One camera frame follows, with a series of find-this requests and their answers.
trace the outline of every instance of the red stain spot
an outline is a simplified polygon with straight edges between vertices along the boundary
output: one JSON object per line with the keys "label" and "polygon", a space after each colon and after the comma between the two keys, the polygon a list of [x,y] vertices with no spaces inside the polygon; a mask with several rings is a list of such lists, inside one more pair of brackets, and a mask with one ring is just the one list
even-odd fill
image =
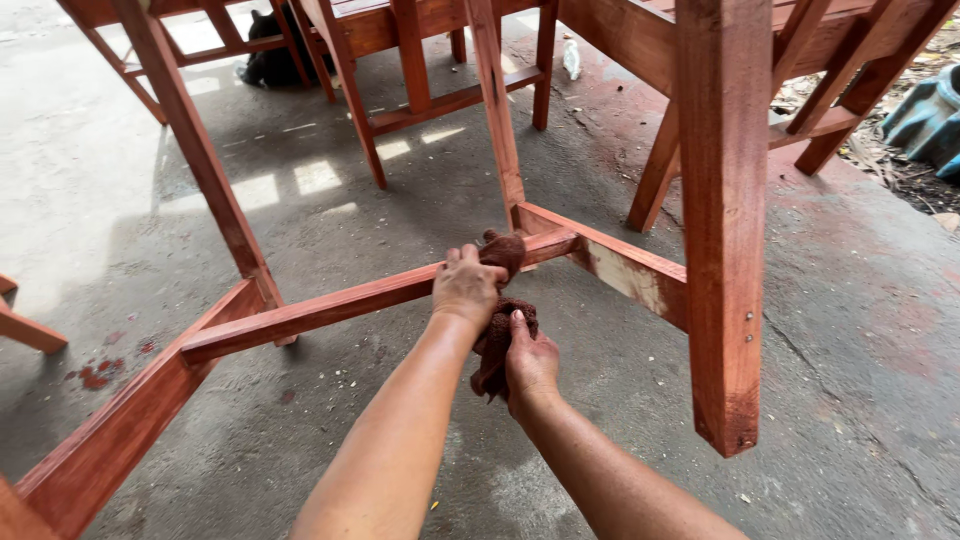
{"label": "red stain spot", "polygon": [[124,372],[123,358],[117,358],[114,361],[104,360],[97,366],[97,371],[93,367],[85,366],[80,373],[71,371],[67,374],[67,379],[79,377],[84,382],[84,388],[87,390],[99,390],[107,383],[113,380],[118,374]]}
{"label": "red stain spot", "polygon": [[114,333],[107,336],[107,340],[104,341],[104,345],[113,345],[117,341],[120,341],[120,338],[127,335],[125,331],[115,331]]}
{"label": "red stain spot", "polygon": [[141,356],[148,355],[152,353],[155,348],[156,348],[156,342],[153,339],[151,339],[150,341],[140,346],[140,351],[138,352],[138,354]]}

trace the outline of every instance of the debris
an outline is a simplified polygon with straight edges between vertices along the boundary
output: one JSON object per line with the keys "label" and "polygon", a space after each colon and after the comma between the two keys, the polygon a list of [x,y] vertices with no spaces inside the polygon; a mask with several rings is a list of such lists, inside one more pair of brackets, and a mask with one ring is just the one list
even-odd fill
{"label": "debris", "polygon": [[957,230],[957,226],[960,225],[960,213],[956,212],[940,212],[933,214],[933,219],[936,219],[940,226],[947,230],[948,233],[953,233]]}

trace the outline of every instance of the forearm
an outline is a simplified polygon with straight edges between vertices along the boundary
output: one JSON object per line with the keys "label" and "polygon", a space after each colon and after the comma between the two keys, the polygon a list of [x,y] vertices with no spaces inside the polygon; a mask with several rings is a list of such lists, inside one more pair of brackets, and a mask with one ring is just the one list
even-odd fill
{"label": "forearm", "polygon": [[353,424],[291,538],[416,538],[477,330],[435,315]]}
{"label": "forearm", "polygon": [[744,538],[613,444],[559,394],[534,396],[516,417],[601,540]]}

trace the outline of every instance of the blue plastic object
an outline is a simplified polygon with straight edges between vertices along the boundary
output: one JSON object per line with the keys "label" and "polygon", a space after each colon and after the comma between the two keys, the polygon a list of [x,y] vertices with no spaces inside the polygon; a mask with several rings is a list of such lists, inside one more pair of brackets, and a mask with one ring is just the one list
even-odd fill
{"label": "blue plastic object", "polygon": [[911,161],[940,167],[937,177],[960,181],[960,63],[917,84],[880,127],[890,146]]}

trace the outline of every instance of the wooden crossbar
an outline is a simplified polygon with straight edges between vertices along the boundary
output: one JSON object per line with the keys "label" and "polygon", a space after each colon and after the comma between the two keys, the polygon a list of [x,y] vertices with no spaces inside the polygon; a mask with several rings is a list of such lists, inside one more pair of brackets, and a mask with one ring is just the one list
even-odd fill
{"label": "wooden crossbar", "polygon": [[[524,238],[527,245],[524,266],[578,249],[578,237],[573,231],[557,229]],[[428,296],[441,264],[436,262],[201,331],[183,344],[183,357],[190,364],[205,362],[269,343],[277,336],[289,335],[290,329],[297,329],[294,333],[310,331]]]}
{"label": "wooden crossbar", "polygon": [[19,497],[64,540],[80,536],[216,365],[188,367],[182,343],[263,307],[255,280],[235,285],[31,469],[16,484]]}

